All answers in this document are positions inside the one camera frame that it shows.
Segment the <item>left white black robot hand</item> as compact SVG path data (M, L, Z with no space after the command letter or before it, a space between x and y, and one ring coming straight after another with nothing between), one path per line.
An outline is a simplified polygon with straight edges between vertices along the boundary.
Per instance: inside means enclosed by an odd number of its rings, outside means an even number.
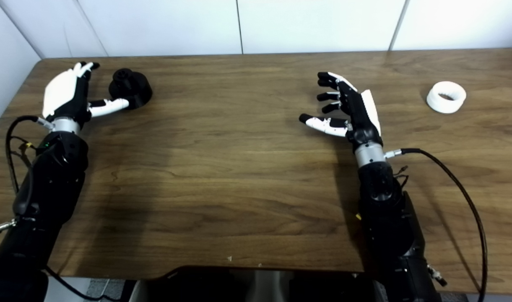
M44 119L50 123L68 119L82 128L92 118L128 108L130 102L125 98L89 101L91 72L99 67L97 62L78 62L73 68L54 77L44 91Z

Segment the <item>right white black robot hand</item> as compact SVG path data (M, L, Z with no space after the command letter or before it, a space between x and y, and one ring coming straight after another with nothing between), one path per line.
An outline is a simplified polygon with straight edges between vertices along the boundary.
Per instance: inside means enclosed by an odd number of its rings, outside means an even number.
M301 114L299 121L317 131L346 138L356 150L371 143L383 145L378 113L371 94L361 93L346 78L330 71L317 73L317 84L332 91L317 95L322 116Z

